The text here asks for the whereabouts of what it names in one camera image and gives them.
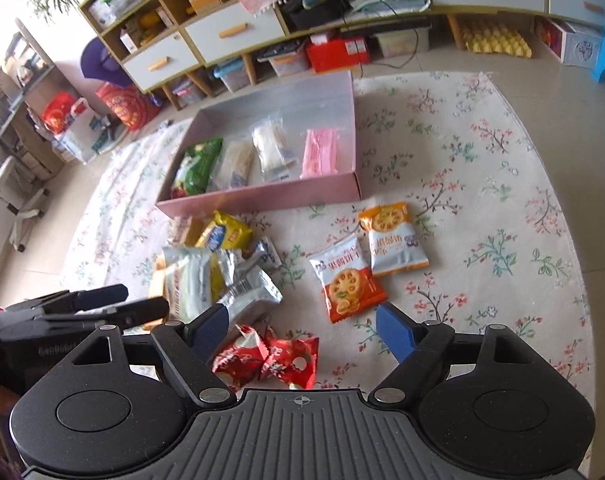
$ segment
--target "purple object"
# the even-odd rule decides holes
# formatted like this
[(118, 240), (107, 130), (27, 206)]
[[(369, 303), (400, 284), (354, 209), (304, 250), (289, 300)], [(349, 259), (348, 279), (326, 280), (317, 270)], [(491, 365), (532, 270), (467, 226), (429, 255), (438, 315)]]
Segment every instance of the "purple object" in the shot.
[(107, 81), (121, 88), (134, 84), (100, 38), (93, 38), (87, 43), (80, 56), (80, 69), (84, 77)]

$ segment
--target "red box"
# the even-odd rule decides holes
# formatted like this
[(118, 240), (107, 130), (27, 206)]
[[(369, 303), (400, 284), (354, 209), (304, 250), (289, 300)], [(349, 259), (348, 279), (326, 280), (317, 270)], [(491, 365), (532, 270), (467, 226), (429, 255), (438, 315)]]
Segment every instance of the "red box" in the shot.
[(307, 56), (316, 72), (327, 72), (348, 66), (367, 64), (371, 56), (364, 38), (337, 38), (327, 43), (307, 47)]

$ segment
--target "orange snack package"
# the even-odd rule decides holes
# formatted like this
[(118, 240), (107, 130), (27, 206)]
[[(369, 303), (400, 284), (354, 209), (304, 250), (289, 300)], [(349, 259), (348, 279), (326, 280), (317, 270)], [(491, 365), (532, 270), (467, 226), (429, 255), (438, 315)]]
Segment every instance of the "orange snack package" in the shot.
[(362, 256), (357, 234), (337, 241), (309, 261), (323, 285), (329, 319), (336, 323), (387, 299)]
[(365, 209), (358, 218), (362, 228), (369, 234), (371, 270), (374, 276), (384, 276), (399, 270), (421, 269), (429, 265), (404, 202)]

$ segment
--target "gray ribbed panel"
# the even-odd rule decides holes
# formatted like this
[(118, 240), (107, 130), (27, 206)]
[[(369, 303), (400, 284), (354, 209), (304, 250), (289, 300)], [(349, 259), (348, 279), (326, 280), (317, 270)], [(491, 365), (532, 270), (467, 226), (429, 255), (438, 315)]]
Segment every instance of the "gray ribbed panel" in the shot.
[[(295, 399), (307, 397), (300, 405)], [(28, 480), (49, 480), (30, 473)], [(401, 413), (365, 405), (351, 390), (249, 390), (229, 410), (196, 417), (162, 459), (118, 480), (479, 480), (422, 442)], [(583, 480), (575, 471), (548, 479)]]

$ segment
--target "red candy wrapper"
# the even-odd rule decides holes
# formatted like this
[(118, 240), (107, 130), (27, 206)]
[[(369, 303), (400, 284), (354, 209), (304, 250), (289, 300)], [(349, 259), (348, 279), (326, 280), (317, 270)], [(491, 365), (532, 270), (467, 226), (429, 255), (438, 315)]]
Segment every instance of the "red candy wrapper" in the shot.
[(262, 368), (269, 351), (256, 329), (236, 325), (240, 336), (214, 359), (213, 371), (231, 390), (250, 383)]
[(309, 339), (278, 339), (271, 327), (266, 329), (269, 349), (260, 378), (270, 376), (283, 381), (292, 390), (310, 390), (316, 383), (317, 337)]

